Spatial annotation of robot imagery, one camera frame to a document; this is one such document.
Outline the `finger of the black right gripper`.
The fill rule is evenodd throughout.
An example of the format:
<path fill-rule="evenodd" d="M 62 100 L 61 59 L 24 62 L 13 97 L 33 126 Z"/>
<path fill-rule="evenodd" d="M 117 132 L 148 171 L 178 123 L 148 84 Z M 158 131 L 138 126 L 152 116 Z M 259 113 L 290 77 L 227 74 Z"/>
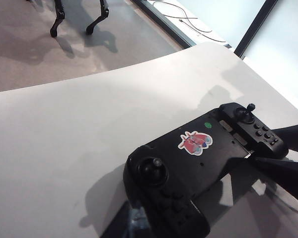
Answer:
<path fill-rule="evenodd" d="M 250 164 L 259 172 L 268 194 L 298 214 L 298 162 L 252 157 Z"/>
<path fill-rule="evenodd" d="M 286 143 L 289 149 L 298 152 L 298 125 L 273 129 L 273 132 Z"/>

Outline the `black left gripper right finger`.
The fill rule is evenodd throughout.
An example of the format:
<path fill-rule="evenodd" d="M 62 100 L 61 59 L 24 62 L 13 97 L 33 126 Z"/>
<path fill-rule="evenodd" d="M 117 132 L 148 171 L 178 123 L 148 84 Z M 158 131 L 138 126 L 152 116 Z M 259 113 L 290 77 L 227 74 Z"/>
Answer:
<path fill-rule="evenodd" d="M 152 238 L 153 233 L 143 207 L 132 208 L 129 215 L 130 238 Z"/>

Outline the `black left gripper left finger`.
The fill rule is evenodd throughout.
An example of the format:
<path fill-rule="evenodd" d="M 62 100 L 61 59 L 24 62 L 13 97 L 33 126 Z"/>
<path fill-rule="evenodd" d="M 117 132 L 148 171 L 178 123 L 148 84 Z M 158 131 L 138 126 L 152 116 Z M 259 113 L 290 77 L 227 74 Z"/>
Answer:
<path fill-rule="evenodd" d="M 131 228 L 132 209 L 130 203 L 125 201 L 111 223 L 105 230 L 106 238 L 133 238 Z"/>

